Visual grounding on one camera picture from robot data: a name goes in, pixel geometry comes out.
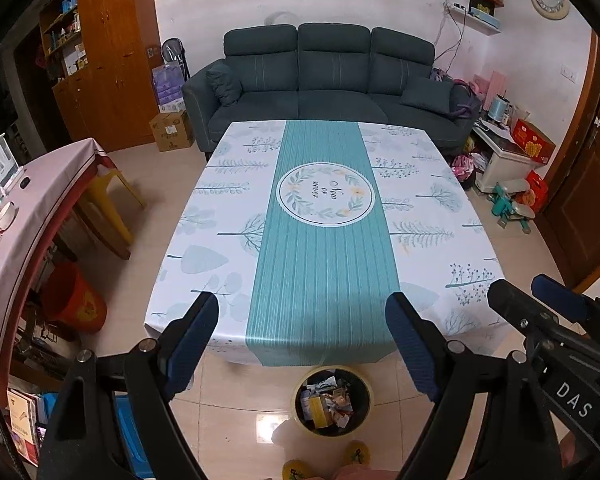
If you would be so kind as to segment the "person's right hand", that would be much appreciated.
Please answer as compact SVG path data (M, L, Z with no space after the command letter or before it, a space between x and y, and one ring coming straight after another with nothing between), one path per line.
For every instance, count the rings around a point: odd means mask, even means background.
M563 470L573 468L579 469L588 457L588 450L572 431L569 431L568 434L560 440L559 448Z

